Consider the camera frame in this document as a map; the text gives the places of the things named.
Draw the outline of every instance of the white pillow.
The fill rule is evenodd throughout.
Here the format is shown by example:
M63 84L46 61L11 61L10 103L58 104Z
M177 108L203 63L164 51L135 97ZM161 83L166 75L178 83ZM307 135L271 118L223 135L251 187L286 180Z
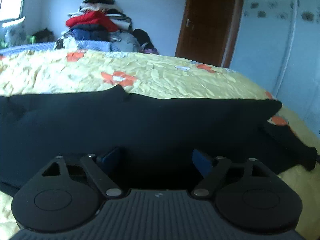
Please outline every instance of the white pillow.
M2 28L4 28L4 31L6 32L4 41L8 43L9 47L28 44L27 33L24 25L25 18L26 17L23 17L19 20L2 24Z

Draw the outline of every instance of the red garment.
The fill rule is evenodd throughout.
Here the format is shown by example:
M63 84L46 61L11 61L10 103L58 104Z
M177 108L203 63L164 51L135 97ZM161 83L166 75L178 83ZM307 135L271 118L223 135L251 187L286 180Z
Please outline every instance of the red garment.
M66 26L72 28L77 24L99 24L104 26L108 32L116 32L119 30L110 19L100 11L90 11L84 15L72 17L66 21Z

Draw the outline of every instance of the window frame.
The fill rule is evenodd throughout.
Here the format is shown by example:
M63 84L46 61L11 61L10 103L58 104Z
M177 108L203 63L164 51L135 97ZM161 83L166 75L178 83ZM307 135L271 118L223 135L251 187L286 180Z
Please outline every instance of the window frame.
M10 18L10 19L0 20L0 23L6 23L6 22L11 22L11 21L14 21L14 20L21 19L22 13L23 13L23 7L24 7L24 0L21 0L19 17L18 18Z

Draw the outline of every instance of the silver screw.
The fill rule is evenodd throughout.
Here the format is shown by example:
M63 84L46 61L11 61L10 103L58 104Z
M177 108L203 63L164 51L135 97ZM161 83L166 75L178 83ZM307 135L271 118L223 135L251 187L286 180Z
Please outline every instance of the silver screw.
M205 197L205 196L208 196L210 193L205 188L198 188L193 192L193 194L196 195L197 197Z
M122 191L118 188L111 188L106 191L106 194L109 197L118 197L122 194Z

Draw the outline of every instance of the gray garment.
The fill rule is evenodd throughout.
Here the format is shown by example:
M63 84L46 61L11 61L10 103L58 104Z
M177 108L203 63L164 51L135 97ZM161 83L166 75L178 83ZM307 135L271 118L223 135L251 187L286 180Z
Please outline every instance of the gray garment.
M129 32L117 31L110 33L111 39L120 39L114 41L112 44L117 46L120 51L124 52L141 52L141 46L138 40Z

